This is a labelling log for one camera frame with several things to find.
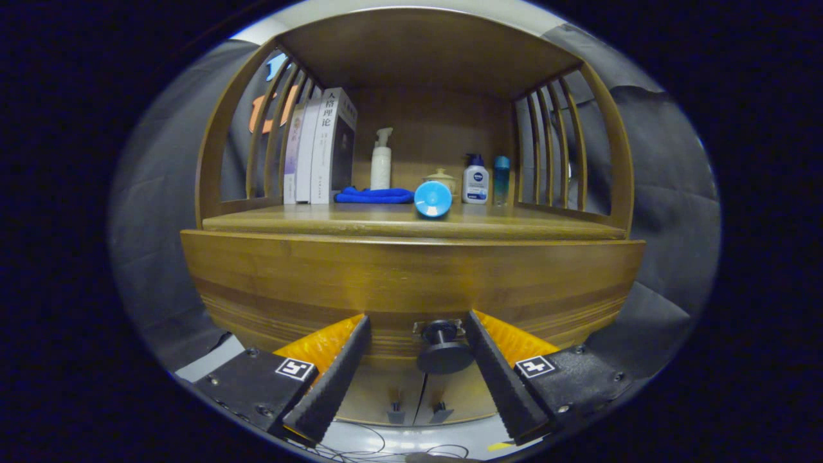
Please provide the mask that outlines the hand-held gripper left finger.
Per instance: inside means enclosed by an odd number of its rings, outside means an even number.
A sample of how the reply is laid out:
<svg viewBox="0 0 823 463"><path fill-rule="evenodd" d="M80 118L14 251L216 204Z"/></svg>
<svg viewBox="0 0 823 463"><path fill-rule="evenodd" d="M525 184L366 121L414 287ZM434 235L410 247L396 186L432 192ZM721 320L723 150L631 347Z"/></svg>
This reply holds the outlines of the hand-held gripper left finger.
<svg viewBox="0 0 823 463"><path fill-rule="evenodd" d="M194 386L253 427L314 446L337 415L370 340L370 319L356 314L274 352L244 350Z"/></svg>

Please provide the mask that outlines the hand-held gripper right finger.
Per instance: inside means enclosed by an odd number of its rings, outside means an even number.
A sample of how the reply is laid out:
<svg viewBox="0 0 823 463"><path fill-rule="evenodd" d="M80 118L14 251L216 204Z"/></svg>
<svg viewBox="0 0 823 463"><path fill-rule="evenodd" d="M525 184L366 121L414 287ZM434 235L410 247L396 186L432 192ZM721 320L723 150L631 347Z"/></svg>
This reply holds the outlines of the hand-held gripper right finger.
<svg viewBox="0 0 823 463"><path fill-rule="evenodd" d="M514 335L494 328L509 324L479 311L466 316L466 337L511 440L523 445L570 433L602 416L634 386L634 376L585 345L550 352L531 345L515 354L505 345Z"/></svg>

